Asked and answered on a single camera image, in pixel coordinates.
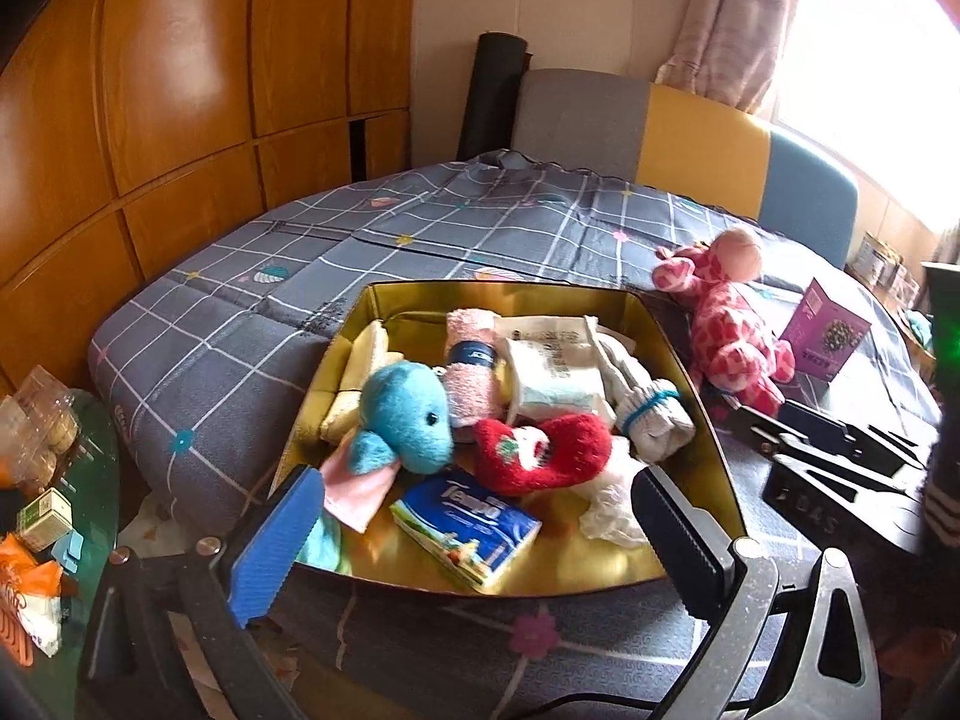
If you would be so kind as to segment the gold red storage box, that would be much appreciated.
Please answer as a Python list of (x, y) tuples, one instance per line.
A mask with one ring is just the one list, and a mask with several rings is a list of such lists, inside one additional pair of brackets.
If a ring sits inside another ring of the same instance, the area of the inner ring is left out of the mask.
[(363, 288), (299, 408), (281, 469), (324, 486), (316, 571), (391, 589), (530, 598), (656, 578), (664, 472), (745, 530), (715, 429), (636, 294), (564, 284)]

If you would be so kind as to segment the blue tissue pack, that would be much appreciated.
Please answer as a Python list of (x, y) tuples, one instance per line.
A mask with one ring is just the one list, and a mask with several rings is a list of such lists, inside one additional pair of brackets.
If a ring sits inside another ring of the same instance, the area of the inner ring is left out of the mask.
[(391, 504), (402, 532), (477, 592), (493, 592), (539, 536), (542, 522), (452, 468)]

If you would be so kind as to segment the white knit gloves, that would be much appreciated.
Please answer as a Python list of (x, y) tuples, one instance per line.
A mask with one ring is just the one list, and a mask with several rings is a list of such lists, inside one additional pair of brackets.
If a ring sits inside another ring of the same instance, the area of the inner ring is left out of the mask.
[(659, 463), (692, 442), (697, 428), (669, 379), (653, 379), (617, 337), (597, 333), (594, 348), (615, 426), (641, 460)]

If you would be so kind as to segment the purple cardboard box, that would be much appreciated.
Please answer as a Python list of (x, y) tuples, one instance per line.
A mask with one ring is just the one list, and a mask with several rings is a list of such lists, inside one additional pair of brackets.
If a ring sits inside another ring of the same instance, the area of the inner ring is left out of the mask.
[(781, 339), (793, 348), (796, 371), (832, 382), (871, 330), (871, 322), (841, 304), (814, 278)]

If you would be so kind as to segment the clear plastic bag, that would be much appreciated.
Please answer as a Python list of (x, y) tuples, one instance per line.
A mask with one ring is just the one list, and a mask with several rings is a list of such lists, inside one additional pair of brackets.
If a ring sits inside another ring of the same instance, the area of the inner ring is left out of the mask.
[(647, 543), (631, 504), (631, 484), (646, 466), (631, 455), (630, 440), (612, 439), (612, 454), (601, 472), (586, 483), (574, 484), (571, 492), (587, 502), (579, 517), (579, 532), (587, 539), (601, 539), (634, 550)]

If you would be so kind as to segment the yellow blue grey chair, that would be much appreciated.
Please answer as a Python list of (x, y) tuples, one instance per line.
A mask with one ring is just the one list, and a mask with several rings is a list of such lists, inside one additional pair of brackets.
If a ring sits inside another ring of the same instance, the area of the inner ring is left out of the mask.
[(853, 179), (796, 135), (696, 94), (598, 71), (531, 70), (511, 146), (719, 206), (838, 268), (848, 257)]

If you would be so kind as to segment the beige curtain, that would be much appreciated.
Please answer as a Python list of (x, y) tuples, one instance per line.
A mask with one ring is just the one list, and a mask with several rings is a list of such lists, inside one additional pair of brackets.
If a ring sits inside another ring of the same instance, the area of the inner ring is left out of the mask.
[(796, 7), (797, 0), (690, 0), (656, 82), (754, 114)]

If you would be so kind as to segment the red strawberry sock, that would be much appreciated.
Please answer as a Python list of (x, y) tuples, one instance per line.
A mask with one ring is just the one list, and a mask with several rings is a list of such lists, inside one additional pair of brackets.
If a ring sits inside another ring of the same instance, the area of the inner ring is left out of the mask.
[(473, 425), (473, 437), (473, 474), (498, 496), (573, 488), (597, 476), (612, 454), (610, 429), (590, 413), (524, 426), (480, 419)]

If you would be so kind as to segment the pink towel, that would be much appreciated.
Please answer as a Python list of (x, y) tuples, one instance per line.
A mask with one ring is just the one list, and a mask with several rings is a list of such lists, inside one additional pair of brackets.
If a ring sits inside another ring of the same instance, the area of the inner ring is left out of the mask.
[(496, 322), (487, 309), (455, 309), (446, 317), (443, 385), (454, 429), (505, 414), (498, 372)]

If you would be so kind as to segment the wooden wardrobe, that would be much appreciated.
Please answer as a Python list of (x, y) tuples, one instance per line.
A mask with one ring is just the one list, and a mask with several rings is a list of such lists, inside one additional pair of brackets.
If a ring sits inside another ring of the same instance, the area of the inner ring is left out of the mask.
[(260, 213), (410, 162), (413, 0), (49, 0), (2, 73), (2, 385)]

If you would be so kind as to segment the pink giraffe plush toy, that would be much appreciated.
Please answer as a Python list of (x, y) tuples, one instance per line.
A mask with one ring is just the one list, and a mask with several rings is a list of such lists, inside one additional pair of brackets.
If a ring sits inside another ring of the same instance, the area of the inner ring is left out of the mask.
[(652, 286), (692, 312), (693, 371), (742, 405), (776, 416), (786, 401), (779, 386), (793, 380), (796, 358), (747, 299), (745, 285), (761, 275), (758, 239), (731, 227), (709, 244), (661, 247), (656, 255)]

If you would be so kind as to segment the blue elephant plush toy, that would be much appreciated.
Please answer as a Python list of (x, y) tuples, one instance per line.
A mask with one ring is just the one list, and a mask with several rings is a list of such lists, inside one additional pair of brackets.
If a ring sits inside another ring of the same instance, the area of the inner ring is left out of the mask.
[(363, 535), (398, 473), (430, 476), (454, 457), (448, 394), (431, 367), (398, 361), (359, 392), (358, 424), (320, 465), (324, 511)]

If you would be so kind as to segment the green glass side table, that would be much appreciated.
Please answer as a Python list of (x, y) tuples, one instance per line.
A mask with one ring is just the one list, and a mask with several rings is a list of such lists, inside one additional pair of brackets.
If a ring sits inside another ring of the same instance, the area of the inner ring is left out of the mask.
[(93, 395), (2, 400), (2, 715), (71, 718), (89, 615), (119, 533), (119, 441)]

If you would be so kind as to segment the beige cloth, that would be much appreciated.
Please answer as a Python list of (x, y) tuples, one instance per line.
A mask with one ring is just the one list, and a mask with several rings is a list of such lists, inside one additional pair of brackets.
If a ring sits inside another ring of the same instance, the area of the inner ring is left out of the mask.
[(320, 423), (319, 437), (327, 444), (338, 444), (358, 424), (364, 384), (382, 367), (403, 360), (402, 353), (389, 349), (389, 333), (384, 325), (379, 320), (368, 323), (353, 341), (331, 409)]

